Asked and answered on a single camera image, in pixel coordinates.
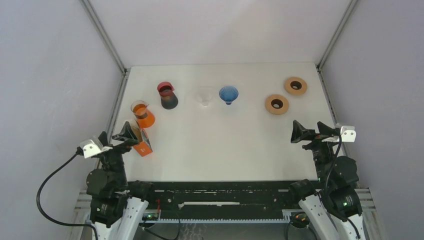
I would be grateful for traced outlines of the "orange coffee filter box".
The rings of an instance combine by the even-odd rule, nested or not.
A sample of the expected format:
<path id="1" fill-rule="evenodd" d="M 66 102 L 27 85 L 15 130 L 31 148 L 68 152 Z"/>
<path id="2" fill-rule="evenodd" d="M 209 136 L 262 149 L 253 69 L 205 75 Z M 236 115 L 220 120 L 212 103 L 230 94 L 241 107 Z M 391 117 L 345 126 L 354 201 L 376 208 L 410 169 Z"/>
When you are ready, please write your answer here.
<path id="1" fill-rule="evenodd" d="M 135 133 L 138 144 L 133 145 L 132 148 L 141 156 L 145 157 L 153 152 L 150 140 L 148 138 L 148 135 L 146 131 L 139 127 L 136 120 L 131 119 L 128 121 L 131 127 L 131 130 Z"/>

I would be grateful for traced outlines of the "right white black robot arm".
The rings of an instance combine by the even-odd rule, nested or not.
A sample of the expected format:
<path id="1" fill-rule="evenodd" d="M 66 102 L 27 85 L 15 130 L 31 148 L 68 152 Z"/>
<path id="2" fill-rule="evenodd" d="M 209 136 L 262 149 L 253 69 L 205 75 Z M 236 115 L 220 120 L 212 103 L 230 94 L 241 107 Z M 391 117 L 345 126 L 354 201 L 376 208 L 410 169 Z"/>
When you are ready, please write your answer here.
<path id="1" fill-rule="evenodd" d="M 289 186 L 289 203 L 301 210 L 291 215 L 285 238 L 289 237 L 290 227 L 302 229 L 312 225 L 316 240 L 364 240 L 363 209 L 355 190 L 359 181 L 357 164 L 339 154 L 343 143 L 356 140 L 355 127 L 338 123 L 332 128 L 319 121 L 318 130 L 314 130 L 297 120 L 292 123 L 290 142 L 308 142 L 302 148 L 312 152 L 317 180 L 323 187 L 316 190 L 308 179 Z"/>

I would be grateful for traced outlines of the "wooden dripper ring holder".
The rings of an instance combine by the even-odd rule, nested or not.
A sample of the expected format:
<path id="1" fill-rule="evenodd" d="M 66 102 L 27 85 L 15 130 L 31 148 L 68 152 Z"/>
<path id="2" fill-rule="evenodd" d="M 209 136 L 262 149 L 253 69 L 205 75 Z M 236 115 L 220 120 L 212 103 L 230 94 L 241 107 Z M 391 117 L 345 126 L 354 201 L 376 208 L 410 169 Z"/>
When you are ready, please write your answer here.
<path id="1" fill-rule="evenodd" d="M 264 103 L 265 109 L 272 115 L 283 115 L 288 112 L 290 104 L 287 98 L 280 94 L 269 95 Z"/>

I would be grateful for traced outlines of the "orange glass carafe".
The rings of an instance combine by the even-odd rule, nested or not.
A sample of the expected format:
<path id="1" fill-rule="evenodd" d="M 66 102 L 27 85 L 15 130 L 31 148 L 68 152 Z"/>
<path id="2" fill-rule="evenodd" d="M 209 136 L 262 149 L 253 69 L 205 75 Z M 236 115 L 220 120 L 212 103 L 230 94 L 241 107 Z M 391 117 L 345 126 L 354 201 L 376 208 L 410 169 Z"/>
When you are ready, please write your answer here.
<path id="1" fill-rule="evenodd" d="M 142 129 L 152 127 L 156 121 L 154 114 L 148 107 L 149 104 L 142 100 L 134 101 L 130 107 L 138 126 Z"/>

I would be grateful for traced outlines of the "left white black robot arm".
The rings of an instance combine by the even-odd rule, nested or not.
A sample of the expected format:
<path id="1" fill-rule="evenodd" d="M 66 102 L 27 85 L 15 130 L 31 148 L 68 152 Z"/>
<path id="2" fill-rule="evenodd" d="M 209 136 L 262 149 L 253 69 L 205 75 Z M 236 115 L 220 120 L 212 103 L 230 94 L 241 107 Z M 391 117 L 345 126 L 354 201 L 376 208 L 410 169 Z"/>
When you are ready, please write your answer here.
<path id="1" fill-rule="evenodd" d="M 97 158 L 101 167 L 86 178 L 86 193 L 91 196 L 90 221 L 97 240 L 132 240 L 146 209 L 153 207 L 157 196 L 153 184 L 128 182 L 123 155 L 139 144 L 141 131 L 126 121 L 121 131 L 112 136 L 119 144 L 108 143 L 102 132 L 80 143 L 84 158 Z"/>

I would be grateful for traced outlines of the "clear glass dripper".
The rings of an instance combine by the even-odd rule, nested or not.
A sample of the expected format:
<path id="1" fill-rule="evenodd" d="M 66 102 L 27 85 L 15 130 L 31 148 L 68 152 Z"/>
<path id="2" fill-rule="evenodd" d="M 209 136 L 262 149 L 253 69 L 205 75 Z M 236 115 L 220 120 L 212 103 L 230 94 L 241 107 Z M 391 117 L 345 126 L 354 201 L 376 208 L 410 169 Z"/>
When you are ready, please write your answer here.
<path id="1" fill-rule="evenodd" d="M 194 93 L 194 99 L 203 107 L 208 107 L 213 99 L 213 89 L 211 87 L 198 87 Z"/>

